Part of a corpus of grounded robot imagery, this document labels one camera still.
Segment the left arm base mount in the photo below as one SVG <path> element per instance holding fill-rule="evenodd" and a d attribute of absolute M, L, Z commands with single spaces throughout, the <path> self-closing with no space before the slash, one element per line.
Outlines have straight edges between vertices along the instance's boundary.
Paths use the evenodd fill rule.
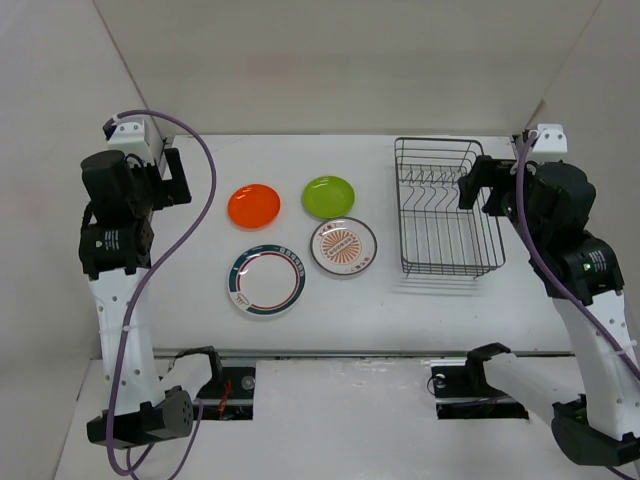
<path fill-rule="evenodd" d="M 222 379 L 211 380 L 198 393 L 207 421 L 249 421 L 253 419 L 256 368 L 224 366 Z"/>

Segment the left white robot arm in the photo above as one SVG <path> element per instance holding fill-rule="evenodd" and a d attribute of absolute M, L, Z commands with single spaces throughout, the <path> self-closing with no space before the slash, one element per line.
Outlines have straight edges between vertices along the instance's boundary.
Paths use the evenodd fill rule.
<path fill-rule="evenodd" d="M 220 359 L 211 346 L 178 354 L 159 376 L 150 323 L 141 303 L 127 309 L 137 285 L 152 267 L 153 212 L 188 204 L 191 194 L 175 148 L 164 152 L 170 178 L 134 153 L 106 150 L 81 163 L 90 200 L 80 228 L 79 258 L 98 313 L 103 372 L 117 385 L 114 403 L 86 425 L 90 443 L 118 450 L 154 445 L 192 433 L 197 394 L 223 387 Z"/>

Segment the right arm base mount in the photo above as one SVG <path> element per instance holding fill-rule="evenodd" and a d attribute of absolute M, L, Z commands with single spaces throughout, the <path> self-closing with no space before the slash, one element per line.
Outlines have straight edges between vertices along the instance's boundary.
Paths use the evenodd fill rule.
<path fill-rule="evenodd" d="M 439 420 L 529 419 L 527 409 L 506 393 L 474 386 L 460 359 L 432 362 L 426 387 Z"/>

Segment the green plastic plate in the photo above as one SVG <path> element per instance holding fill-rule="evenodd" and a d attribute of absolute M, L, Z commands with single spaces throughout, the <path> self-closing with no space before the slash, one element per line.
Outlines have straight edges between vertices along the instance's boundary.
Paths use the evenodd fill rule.
<path fill-rule="evenodd" d="M 355 204 L 355 190 L 345 179 L 321 176 L 311 180 L 302 193 L 302 204 L 312 216 L 333 219 L 347 215 Z"/>

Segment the orange plastic plate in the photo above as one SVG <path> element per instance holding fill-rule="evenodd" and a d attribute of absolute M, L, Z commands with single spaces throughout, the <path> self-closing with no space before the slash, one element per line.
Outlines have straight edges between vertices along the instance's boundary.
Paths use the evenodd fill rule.
<path fill-rule="evenodd" d="M 227 213 L 236 226 L 253 230 L 272 223 L 280 208 L 280 196 L 273 188 L 264 184 L 249 184 L 231 195 Z"/>

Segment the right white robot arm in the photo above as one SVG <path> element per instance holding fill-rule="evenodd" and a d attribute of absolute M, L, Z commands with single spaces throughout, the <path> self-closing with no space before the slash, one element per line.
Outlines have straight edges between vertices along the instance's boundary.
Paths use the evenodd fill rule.
<path fill-rule="evenodd" d="M 476 396 L 506 394 L 539 416 L 573 463 L 618 467 L 639 463 L 639 362 L 625 320 L 617 257 L 585 226 L 595 187 L 563 161 L 479 157 L 458 181 L 459 206 L 471 208 L 483 188 L 491 216 L 518 231 L 530 264 L 569 334 L 584 390 L 531 369 L 509 348 L 491 343 L 468 352 L 462 381 Z"/>

